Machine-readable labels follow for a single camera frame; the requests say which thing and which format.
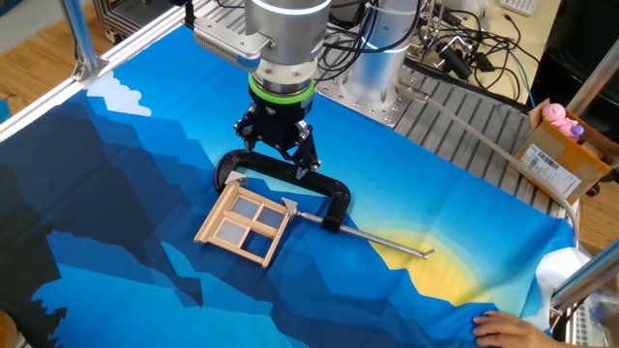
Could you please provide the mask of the person's bare hand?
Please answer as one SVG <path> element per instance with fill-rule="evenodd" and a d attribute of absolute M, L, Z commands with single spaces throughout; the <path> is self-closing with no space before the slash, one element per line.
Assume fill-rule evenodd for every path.
<path fill-rule="evenodd" d="M 473 319 L 473 335 L 480 347 L 546 348 L 556 341 L 532 324 L 511 314 L 488 311 Z"/>

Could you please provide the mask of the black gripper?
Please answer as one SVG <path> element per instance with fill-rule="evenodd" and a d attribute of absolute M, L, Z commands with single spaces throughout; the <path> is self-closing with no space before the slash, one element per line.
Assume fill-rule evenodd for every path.
<path fill-rule="evenodd" d="M 316 171 L 321 161 L 316 153 L 312 126 L 305 121 L 312 108 L 313 96 L 289 103 L 284 103 L 283 99 L 269 101 L 258 95 L 253 95 L 252 100 L 249 109 L 234 125 L 245 150 L 252 152 L 260 140 L 280 149 L 281 155 L 295 164 L 298 180 L 309 171 Z"/>

